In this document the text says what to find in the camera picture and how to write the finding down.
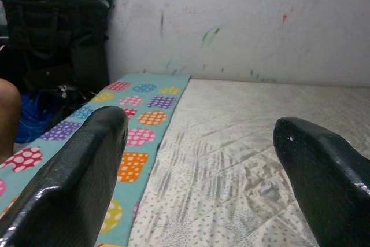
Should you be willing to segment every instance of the polka dot square pattern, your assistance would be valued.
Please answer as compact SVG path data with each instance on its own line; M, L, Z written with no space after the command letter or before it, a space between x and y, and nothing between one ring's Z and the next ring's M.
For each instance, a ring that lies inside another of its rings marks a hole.
M120 100L120 105L123 105L123 104L130 104L132 106L137 106L137 105L140 105L143 103L143 99L137 95L133 96L133 97L127 97L127 98L124 98L124 99L121 99Z
M147 107L158 107L163 109L171 108L176 102L175 97L161 97L157 96L150 100Z
M122 91L122 90L125 90L130 85L131 85L130 82L117 81L117 82L114 82L114 83L106 86L105 88L108 89L108 90L113 90L113 91Z
M124 108L123 111L126 113L127 117L131 119L136 114L136 109L133 108Z
M117 181L135 182L147 160L147 153L124 153L118 170Z
M41 136L44 140L65 140L74 131L81 126L80 123L73 123L71 121L62 121L60 124L53 127L47 133Z
M159 144L188 79L188 76L140 73L125 75L106 86L85 106L0 164L0 211L5 212L15 202L40 167L64 146L95 110L117 106L130 119L127 143L117 170L112 200L95 246L128 246L132 223ZM164 97L176 94L176 98L153 100L160 94L167 95ZM147 106L151 100L155 109Z

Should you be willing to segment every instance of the mattress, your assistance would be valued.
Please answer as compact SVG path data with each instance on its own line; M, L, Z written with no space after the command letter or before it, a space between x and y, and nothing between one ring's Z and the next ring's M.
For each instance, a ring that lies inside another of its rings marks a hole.
M317 246L275 154L275 122L312 121L369 158L369 97L370 89L191 80L128 246Z

